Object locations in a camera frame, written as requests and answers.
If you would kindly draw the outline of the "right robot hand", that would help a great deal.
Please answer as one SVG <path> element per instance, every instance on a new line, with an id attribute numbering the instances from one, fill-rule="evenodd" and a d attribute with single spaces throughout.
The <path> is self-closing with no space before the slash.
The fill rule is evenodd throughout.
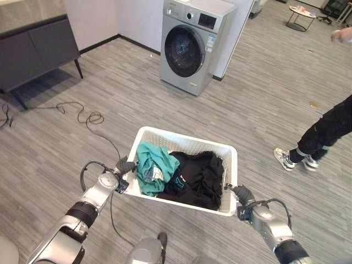
<path id="1" fill-rule="evenodd" d="M 248 206 L 256 201 L 252 192 L 244 185 L 235 186 L 230 183 L 226 183 L 224 189 L 230 190 L 242 206 Z"/>

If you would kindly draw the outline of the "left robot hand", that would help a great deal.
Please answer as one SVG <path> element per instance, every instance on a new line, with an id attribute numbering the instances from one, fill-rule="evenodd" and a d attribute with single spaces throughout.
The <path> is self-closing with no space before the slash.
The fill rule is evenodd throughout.
<path id="1" fill-rule="evenodd" d="M 123 158 L 121 158 L 115 165 L 115 168 L 113 169 L 113 171 L 115 172 L 115 174 L 117 174 L 118 176 L 124 176 L 125 174 L 129 173 L 130 171 L 132 171 L 133 169 L 135 169 L 136 164 L 133 161 L 128 161 L 128 157 L 125 156 Z"/>

